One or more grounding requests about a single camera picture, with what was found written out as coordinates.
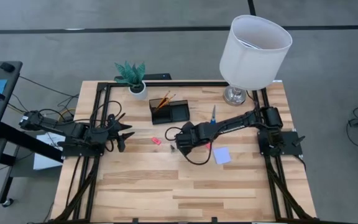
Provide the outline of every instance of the table lamp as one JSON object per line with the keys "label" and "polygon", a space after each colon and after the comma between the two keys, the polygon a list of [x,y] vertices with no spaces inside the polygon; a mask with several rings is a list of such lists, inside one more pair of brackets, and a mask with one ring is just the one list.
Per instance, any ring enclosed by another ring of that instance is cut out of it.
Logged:
{"label": "table lamp", "polygon": [[291,44],[291,35],[271,21],[250,15],[236,17],[219,64],[229,84],[223,93],[226,103],[239,106],[246,100],[246,90],[271,84]]}

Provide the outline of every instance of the pink eraser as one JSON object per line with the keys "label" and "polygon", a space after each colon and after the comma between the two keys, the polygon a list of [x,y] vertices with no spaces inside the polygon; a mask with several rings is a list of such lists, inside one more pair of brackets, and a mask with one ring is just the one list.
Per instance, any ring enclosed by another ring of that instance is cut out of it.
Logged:
{"label": "pink eraser", "polygon": [[152,141],[153,141],[154,143],[158,144],[158,145],[161,144],[161,140],[159,140],[159,139],[157,139],[157,138],[155,138],[155,137],[152,137]]}

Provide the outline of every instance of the scissors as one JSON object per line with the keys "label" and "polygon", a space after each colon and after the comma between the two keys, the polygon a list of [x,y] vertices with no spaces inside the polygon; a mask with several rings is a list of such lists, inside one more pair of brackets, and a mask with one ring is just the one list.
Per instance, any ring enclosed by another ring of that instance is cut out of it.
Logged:
{"label": "scissors", "polygon": [[216,105],[214,105],[214,110],[212,110],[211,124],[216,124],[215,111],[216,111]]}

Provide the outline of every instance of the potted plant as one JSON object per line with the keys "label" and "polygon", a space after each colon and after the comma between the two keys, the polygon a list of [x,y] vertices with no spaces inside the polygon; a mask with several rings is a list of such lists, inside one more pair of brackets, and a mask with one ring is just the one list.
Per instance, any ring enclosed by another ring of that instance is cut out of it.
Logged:
{"label": "potted plant", "polygon": [[142,63],[136,68],[134,64],[132,67],[127,61],[125,61],[124,66],[116,63],[116,68],[121,74],[122,78],[114,78],[114,81],[118,83],[126,83],[129,85],[129,91],[137,98],[138,100],[144,100],[147,97],[146,84],[142,81],[145,73],[145,65]]}

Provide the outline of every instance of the sticky note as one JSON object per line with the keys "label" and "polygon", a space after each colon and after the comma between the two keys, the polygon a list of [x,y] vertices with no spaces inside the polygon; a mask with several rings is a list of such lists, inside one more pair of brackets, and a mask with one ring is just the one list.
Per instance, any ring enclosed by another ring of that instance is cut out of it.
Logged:
{"label": "sticky note", "polygon": [[152,138],[152,141],[158,145],[161,144],[161,140],[157,139],[157,138]]}
{"label": "sticky note", "polygon": [[229,149],[227,147],[213,149],[213,152],[217,164],[225,164],[231,161]]}

